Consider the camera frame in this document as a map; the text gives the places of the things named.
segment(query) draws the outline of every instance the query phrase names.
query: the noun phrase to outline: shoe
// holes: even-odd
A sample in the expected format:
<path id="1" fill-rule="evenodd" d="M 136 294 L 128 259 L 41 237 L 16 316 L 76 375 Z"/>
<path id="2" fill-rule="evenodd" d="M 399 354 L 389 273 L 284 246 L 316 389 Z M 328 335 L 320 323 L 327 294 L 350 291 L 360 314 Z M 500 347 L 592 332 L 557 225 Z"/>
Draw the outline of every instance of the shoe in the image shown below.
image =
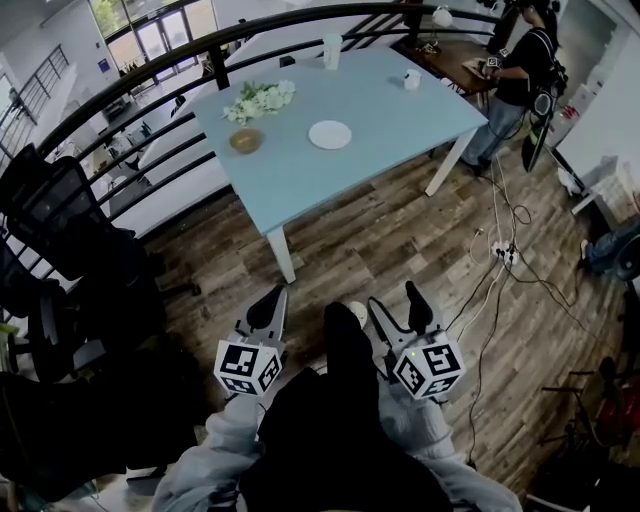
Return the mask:
<path id="1" fill-rule="evenodd" d="M 460 161 L 467 166 L 467 168 L 473 173 L 474 176 L 481 176 L 485 171 L 486 167 L 482 167 L 481 165 L 473 165 L 460 158 Z"/>
<path id="2" fill-rule="evenodd" d="M 480 167 L 483 171 L 486 171 L 489 167 L 491 167 L 491 160 L 487 160 L 486 158 L 478 158 L 478 167 Z"/>
<path id="3" fill-rule="evenodd" d="M 583 240 L 580 242 L 580 255 L 583 260 L 587 259 L 587 246 L 589 245 L 589 240 Z"/>
<path id="4" fill-rule="evenodd" d="M 369 318 L 367 307 L 362 302 L 353 301 L 347 304 L 347 309 L 349 309 L 349 311 L 356 315 L 358 322 L 360 322 L 360 329 L 364 329 L 364 326 L 367 325 L 367 320 Z"/>

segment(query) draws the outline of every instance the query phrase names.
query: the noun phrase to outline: white mug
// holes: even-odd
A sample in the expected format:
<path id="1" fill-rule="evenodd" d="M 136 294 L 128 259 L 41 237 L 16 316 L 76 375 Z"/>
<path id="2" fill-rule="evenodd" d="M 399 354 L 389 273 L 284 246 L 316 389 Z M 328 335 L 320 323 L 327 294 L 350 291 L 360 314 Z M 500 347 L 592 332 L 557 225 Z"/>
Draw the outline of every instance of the white mug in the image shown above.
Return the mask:
<path id="1" fill-rule="evenodd" d="M 409 69 L 404 76 L 404 88 L 407 91 L 416 91 L 420 87 L 420 80 L 422 80 L 422 73 L 415 69 Z"/>
<path id="2" fill-rule="evenodd" d="M 327 34 L 323 38 L 324 41 L 324 60 L 325 69 L 336 70 L 340 63 L 340 51 L 342 50 L 342 36 L 339 34 Z"/>

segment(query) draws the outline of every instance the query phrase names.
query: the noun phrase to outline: gray sleeve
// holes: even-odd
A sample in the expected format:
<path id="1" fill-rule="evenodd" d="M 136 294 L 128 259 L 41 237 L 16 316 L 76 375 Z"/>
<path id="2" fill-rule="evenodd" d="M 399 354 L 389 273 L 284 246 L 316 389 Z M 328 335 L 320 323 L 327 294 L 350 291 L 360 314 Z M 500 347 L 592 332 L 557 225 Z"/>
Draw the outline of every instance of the gray sleeve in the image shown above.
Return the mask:
<path id="1" fill-rule="evenodd" d="M 238 481 L 261 455 L 256 441 L 258 401 L 240 395 L 207 420 L 207 437 L 188 449 L 160 481 L 154 512 L 235 508 Z"/>
<path id="2" fill-rule="evenodd" d="M 453 460 L 419 459 L 440 481 L 452 503 L 469 503 L 482 512 L 522 512 L 509 489 Z"/>
<path id="3" fill-rule="evenodd" d="M 379 379 L 378 387 L 380 422 L 385 433 L 431 470 L 452 503 L 473 504 L 482 512 L 522 512 L 514 493 L 463 463 L 439 405 L 431 400 L 414 400 L 401 384 L 389 386 Z"/>

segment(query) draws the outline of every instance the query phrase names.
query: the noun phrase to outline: electrical outlet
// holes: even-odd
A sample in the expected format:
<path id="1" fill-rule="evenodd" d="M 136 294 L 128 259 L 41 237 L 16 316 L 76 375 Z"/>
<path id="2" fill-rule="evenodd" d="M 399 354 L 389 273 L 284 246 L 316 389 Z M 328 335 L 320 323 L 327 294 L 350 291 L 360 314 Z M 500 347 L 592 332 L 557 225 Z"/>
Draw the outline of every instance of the electrical outlet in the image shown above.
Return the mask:
<path id="1" fill-rule="evenodd" d="M 497 240 L 493 242 L 491 246 L 491 254 L 493 254 L 496 258 L 501 258 L 500 252 L 504 250 L 504 243 L 500 243 Z"/>
<path id="2" fill-rule="evenodd" d="M 500 243 L 496 240 L 491 246 L 491 254 L 496 258 L 503 259 L 505 262 L 510 263 L 510 267 L 513 267 L 520 259 L 518 251 L 511 248 L 510 242 Z"/>

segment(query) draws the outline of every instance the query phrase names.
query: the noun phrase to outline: table top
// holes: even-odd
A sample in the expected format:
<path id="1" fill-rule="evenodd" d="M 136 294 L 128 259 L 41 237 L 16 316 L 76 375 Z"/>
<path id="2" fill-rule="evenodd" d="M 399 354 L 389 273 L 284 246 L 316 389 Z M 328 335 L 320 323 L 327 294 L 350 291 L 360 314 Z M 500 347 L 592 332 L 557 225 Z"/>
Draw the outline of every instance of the table top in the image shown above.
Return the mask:
<path id="1" fill-rule="evenodd" d="M 486 59 L 489 52 L 473 41 L 440 41 L 440 53 L 427 54 L 417 48 L 403 46 L 402 53 L 417 59 L 420 64 L 451 80 L 466 94 L 476 94 L 493 89 L 495 84 L 482 80 L 466 69 L 462 64 L 475 58 Z"/>
<path id="2" fill-rule="evenodd" d="M 345 52 L 337 71 L 309 59 L 255 77 L 255 83 L 291 80 L 293 101 L 276 115 L 248 127 L 263 134 L 262 146 L 240 155 L 229 137 L 240 125 L 222 118 L 242 84 L 193 104 L 193 111 L 234 190 L 261 234 L 278 228 L 383 171 L 478 128 L 486 119 L 426 72 L 417 91 L 404 89 L 413 63 L 390 48 Z M 352 131 L 339 150 L 309 140 L 318 121 L 336 120 Z"/>

